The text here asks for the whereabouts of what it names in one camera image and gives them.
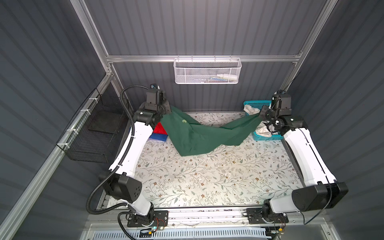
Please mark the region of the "teal plastic laundry basket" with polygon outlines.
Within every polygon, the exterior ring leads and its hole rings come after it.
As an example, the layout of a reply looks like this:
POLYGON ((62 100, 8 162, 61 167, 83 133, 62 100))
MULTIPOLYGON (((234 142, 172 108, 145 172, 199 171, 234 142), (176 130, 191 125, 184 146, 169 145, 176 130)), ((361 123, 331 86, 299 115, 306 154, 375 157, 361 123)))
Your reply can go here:
MULTIPOLYGON (((271 101, 269 100, 256 100, 256 101, 244 101, 245 105, 250 105, 254 109, 261 110, 263 106, 269 106, 271 101)), ((283 139, 283 136, 279 134, 272 134, 271 137, 264 137, 257 134, 257 132, 253 133, 253 138, 255 141, 280 141, 283 139)))

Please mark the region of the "green t-shirt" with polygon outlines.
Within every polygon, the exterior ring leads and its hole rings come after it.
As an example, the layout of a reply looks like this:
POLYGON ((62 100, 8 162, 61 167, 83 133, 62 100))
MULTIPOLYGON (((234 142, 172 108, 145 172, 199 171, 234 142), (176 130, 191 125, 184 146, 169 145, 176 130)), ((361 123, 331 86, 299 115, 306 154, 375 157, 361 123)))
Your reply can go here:
POLYGON ((163 128, 182 157, 207 154, 221 145, 239 146, 261 122, 256 114, 221 127, 206 126, 175 107, 172 107, 171 114, 161 119, 163 128))

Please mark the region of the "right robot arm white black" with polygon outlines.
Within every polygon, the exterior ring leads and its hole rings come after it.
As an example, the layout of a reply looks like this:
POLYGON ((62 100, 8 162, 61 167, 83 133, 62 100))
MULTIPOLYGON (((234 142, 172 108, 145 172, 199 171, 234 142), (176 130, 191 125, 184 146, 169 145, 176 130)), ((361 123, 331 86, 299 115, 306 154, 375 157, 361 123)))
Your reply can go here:
POLYGON ((281 135, 289 147, 302 174, 304 187, 290 195, 266 200, 262 213, 272 214, 307 212, 332 209, 348 193, 346 183, 338 182, 319 154, 308 129, 300 116, 293 116, 291 96, 277 91, 270 106, 263 106, 261 119, 273 132, 281 135))

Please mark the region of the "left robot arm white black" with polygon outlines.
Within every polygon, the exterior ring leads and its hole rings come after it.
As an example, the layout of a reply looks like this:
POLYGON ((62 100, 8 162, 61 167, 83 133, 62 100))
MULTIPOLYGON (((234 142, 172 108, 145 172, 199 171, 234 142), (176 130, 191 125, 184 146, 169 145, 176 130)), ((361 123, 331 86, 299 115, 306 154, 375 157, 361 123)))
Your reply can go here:
POLYGON ((120 207, 127 206, 140 216, 147 216, 153 204, 142 194, 142 183, 134 179, 136 167, 154 129, 162 117, 171 112, 164 91, 147 90, 146 101, 134 114, 128 113, 130 132, 101 184, 106 194, 120 201, 120 207))

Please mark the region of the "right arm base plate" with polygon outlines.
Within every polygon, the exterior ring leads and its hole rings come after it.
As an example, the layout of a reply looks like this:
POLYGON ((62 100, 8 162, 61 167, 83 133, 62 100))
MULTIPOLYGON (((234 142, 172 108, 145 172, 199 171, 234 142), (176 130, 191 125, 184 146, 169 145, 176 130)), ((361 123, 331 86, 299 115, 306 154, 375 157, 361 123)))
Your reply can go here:
POLYGON ((268 208, 247 208, 243 213, 249 221, 249 224, 286 224, 289 222, 286 214, 276 214, 268 208))

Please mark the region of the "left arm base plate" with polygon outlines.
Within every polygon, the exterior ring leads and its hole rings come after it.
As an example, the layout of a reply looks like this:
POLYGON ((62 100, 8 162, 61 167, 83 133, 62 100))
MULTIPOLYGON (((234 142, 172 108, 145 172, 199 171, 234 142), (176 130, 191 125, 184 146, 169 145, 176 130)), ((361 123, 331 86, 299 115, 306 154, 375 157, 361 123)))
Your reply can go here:
POLYGON ((129 214, 126 216, 128 228, 166 227, 168 225, 168 211, 150 211, 147 216, 129 214))

